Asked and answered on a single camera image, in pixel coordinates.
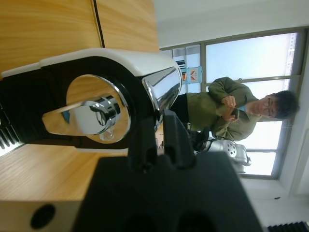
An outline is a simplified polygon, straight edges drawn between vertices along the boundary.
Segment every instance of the dark hole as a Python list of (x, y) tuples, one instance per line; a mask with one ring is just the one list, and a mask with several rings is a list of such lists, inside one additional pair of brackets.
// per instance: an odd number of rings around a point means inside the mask
[(174, 148), (172, 147), (165, 147), (165, 153), (168, 154), (170, 161), (175, 164), (176, 163), (176, 153)]
[(149, 150), (147, 150), (146, 163), (142, 164), (141, 171), (144, 173), (150, 171), (155, 165), (156, 157), (157, 157), (156, 148), (150, 148)]
[(30, 225), (33, 229), (42, 229), (50, 223), (56, 213), (56, 208), (52, 204), (46, 204), (37, 209), (31, 219)]
[(157, 156), (156, 148), (150, 148), (146, 153), (147, 162), (155, 165)]
[(133, 216), (126, 222), (124, 232), (156, 232), (156, 228), (150, 217)]
[(217, 232), (217, 230), (206, 215), (191, 212), (181, 216), (177, 232)]

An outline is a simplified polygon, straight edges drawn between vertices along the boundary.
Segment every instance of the black hair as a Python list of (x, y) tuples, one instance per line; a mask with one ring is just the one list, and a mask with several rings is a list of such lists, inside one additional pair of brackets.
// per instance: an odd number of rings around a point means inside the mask
[(281, 91), (274, 94), (278, 98), (278, 112), (275, 118), (286, 119), (292, 117), (299, 110), (298, 99), (291, 91)]

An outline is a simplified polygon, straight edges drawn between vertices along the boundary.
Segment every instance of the black pants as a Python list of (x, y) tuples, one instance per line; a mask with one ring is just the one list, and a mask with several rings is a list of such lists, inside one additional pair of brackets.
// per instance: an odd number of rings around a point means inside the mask
[(174, 111), (180, 121), (184, 124), (189, 122), (187, 95), (179, 95), (170, 110)]

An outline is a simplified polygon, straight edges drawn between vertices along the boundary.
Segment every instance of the silver machine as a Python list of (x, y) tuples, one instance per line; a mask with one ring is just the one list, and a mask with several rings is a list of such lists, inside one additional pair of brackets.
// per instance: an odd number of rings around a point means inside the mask
[(230, 157), (235, 171), (239, 174), (246, 173), (246, 167), (251, 165), (251, 159), (247, 156), (245, 146), (236, 144), (231, 140), (212, 138), (207, 141), (205, 150), (209, 152), (225, 152)]

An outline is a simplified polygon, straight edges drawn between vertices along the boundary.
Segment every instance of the smartphone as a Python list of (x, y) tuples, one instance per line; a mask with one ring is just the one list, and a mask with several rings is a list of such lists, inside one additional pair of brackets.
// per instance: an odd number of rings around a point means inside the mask
[(233, 112), (231, 113), (231, 115), (235, 115), (235, 119), (238, 119), (239, 118), (239, 109), (235, 108), (233, 110)]

